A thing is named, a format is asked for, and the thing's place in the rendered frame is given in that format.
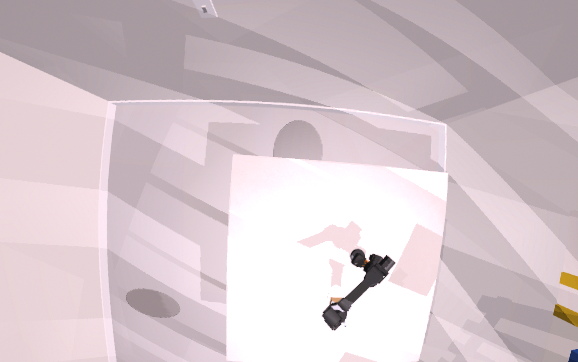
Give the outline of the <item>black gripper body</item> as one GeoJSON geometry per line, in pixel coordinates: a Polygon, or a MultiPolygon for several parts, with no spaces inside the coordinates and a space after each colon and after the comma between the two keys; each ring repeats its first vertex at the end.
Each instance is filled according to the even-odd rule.
{"type": "Polygon", "coordinates": [[[356,253],[353,259],[350,261],[353,266],[363,268],[362,271],[366,273],[367,268],[370,266],[370,261],[364,261],[364,256],[359,253],[356,253]]]}

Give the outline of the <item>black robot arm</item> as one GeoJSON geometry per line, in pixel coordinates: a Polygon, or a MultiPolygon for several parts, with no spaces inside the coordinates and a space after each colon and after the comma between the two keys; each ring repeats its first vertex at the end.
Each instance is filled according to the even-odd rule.
{"type": "Polygon", "coordinates": [[[383,258],[380,255],[372,253],[368,259],[370,260],[370,266],[367,268],[364,280],[345,298],[341,298],[339,302],[332,303],[324,309],[322,318],[324,318],[324,321],[332,331],[337,330],[337,328],[342,325],[341,323],[345,323],[347,311],[352,307],[351,305],[353,305],[354,302],[369,288],[375,287],[378,283],[383,281],[389,275],[388,272],[392,269],[393,265],[396,264],[388,255],[383,258]],[[339,305],[342,311],[334,310],[333,306],[336,305],[339,305]]]}

